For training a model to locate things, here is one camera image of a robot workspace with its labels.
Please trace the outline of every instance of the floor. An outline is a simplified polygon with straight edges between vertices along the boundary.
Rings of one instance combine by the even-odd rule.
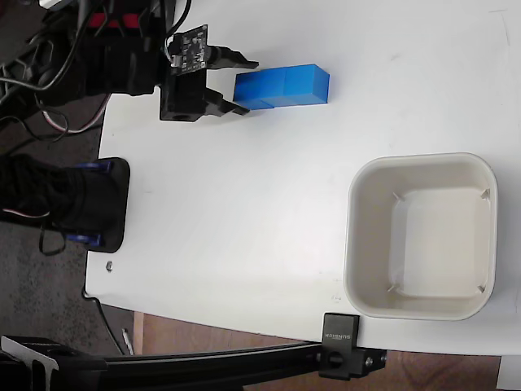
[[[37,31],[44,12],[38,6],[23,7],[16,0],[0,0],[0,61],[12,58],[24,40]],[[70,103],[63,110],[72,125],[90,119],[103,97]],[[35,132],[49,133],[40,115],[28,122]],[[27,138],[18,125],[0,133],[0,153]],[[56,144],[34,143],[24,149],[31,156],[55,165],[74,165],[97,157],[99,132]],[[57,257],[38,252],[39,231],[0,223],[0,335],[44,336],[92,354],[117,354],[101,322],[96,306],[81,299],[86,251],[68,244]],[[46,244],[60,246],[49,236]],[[107,308],[107,317],[118,336],[132,330],[134,314]]]
[[[16,0],[0,0],[0,61],[12,57],[24,40],[38,30],[43,15],[38,6],[23,7]],[[83,99],[63,110],[73,125],[82,124],[103,97]],[[29,124],[48,133],[41,116]],[[26,139],[17,125],[0,134],[0,153]],[[99,132],[66,139],[56,144],[34,143],[24,152],[55,165],[74,165],[97,157]],[[46,336],[92,354],[116,354],[93,303],[84,302],[80,291],[86,252],[68,245],[57,257],[43,257],[37,249],[39,233],[21,226],[0,223],[0,335]],[[59,238],[50,237],[50,247]],[[134,314],[107,308],[107,316],[120,337],[121,328],[133,328]],[[237,349],[282,343],[273,337],[254,336],[145,315],[138,327],[145,354]],[[495,389],[499,358],[440,356],[391,352],[387,369],[350,383],[299,376],[253,386],[250,389],[383,389],[450,390]]]

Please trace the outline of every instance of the white table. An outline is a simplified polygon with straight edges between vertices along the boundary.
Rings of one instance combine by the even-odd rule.
[[[521,354],[521,2],[194,0],[183,29],[262,68],[316,63],[327,105],[194,124],[159,121],[159,91],[113,96],[100,156],[132,173],[125,241],[90,253],[103,303],[321,340],[344,293],[348,189],[369,160],[473,152],[499,183],[496,287],[461,322],[361,321],[359,345]],[[210,72],[232,98],[239,70]],[[113,272],[105,269],[113,262]]]

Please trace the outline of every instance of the black bracket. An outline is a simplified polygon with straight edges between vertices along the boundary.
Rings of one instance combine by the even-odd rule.
[[[357,347],[359,322],[357,315],[324,315],[320,377],[350,380],[385,368],[386,350]]]
[[[207,25],[174,34],[168,51],[171,64],[161,83],[162,121],[194,122],[201,116],[223,116],[227,112],[243,116],[249,112],[207,88],[206,75],[208,69],[254,69],[259,63],[228,47],[208,45]]]
[[[19,391],[207,391],[319,371],[350,380],[385,367],[387,352],[356,346],[359,317],[326,314],[322,344],[225,352],[98,358],[45,338],[3,336],[0,374]]]

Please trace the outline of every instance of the wooden floor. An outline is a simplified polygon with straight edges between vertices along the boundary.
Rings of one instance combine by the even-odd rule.
[[[214,327],[136,314],[137,354],[190,353],[280,345],[292,340],[232,332]],[[496,389],[499,357],[450,356],[390,352],[387,367],[364,379],[343,382],[321,379],[316,373],[247,387],[256,391],[283,390],[479,390]]]

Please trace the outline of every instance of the blue block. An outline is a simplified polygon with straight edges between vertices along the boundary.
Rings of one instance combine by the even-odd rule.
[[[315,64],[241,73],[234,101],[245,108],[280,108],[327,103],[329,74]]]

